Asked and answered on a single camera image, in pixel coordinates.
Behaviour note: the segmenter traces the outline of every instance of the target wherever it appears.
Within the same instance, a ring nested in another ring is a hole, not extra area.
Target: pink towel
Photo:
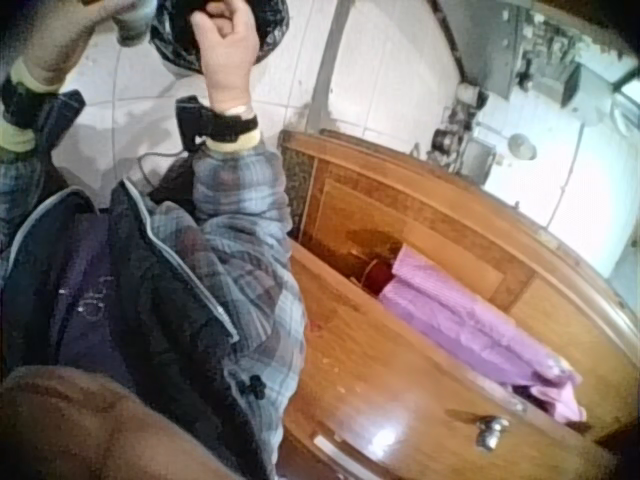
[[[406,245],[380,301],[478,373],[505,386],[528,386],[560,422],[584,421],[574,397],[580,376],[568,363]]]

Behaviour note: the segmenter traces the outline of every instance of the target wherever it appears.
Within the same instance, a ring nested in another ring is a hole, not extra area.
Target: hand
[[[249,80],[260,41],[245,0],[211,2],[206,12],[195,12],[191,24],[200,46],[211,108],[224,113],[251,103]]]
[[[27,71],[42,85],[62,84],[96,26],[135,4],[136,0],[48,0],[23,55]]]

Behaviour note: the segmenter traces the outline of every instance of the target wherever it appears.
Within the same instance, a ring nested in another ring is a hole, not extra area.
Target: black wrist strap
[[[220,115],[205,107],[195,95],[176,100],[176,118],[182,146],[187,152],[198,149],[196,137],[209,137],[215,142],[234,143],[238,141],[240,135],[258,128],[258,119],[255,116],[243,119],[239,115]]]
[[[34,92],[21,82],[13,83],[11,77],[2,83],[1,95],[4,105],[2,116],[10,125],[23,130],[36,126],[45,104],[56,96]]]

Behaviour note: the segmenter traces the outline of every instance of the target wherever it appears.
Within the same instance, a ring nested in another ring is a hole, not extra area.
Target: plaid sleeve
[[[275,463],[282,416],[304,361],[306,319],[289,266],[282,159],[263,143],[232,154],[204,149],[194,171],[196,221],[218,263],[204,280],[217,285],[240,337],[227,372],[234,380],[258,374],[265,382],[266,398],[246,396],[246,408]]]
[[[42,162],[35,153],[0,147],[0,255],[8,253],[18,229],[36,207],[43,178]]]

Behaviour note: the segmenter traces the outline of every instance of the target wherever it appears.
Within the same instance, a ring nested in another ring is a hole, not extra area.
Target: metal knob
[[[509,428],[509,420],[502,417],[485,417],[477,423],[480,432],[476,437],[476,447],[485,452],[493,452],[500,437]]]

